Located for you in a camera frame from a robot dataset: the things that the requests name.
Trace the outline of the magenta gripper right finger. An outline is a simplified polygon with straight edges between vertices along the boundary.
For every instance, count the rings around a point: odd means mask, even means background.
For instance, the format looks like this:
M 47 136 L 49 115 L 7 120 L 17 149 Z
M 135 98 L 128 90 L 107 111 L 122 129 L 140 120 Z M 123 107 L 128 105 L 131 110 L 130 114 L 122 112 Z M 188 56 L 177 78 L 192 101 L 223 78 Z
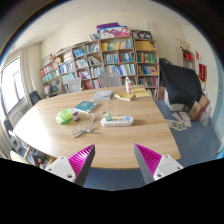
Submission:
M 134 154 L 145 184 L 152 183 L 183 169 L 170 155 L 160 155 L 145 146 L 135 144 Z

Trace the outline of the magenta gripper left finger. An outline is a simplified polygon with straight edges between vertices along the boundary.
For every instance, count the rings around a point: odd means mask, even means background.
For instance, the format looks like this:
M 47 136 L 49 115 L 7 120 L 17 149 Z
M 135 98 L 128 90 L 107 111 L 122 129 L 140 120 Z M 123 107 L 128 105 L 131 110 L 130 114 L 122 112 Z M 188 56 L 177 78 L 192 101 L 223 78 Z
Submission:
M 69 157 L 60 156 L 46 170 L 78 186 L 83 186 L 94 156 L 95 145 L 92 144 Z

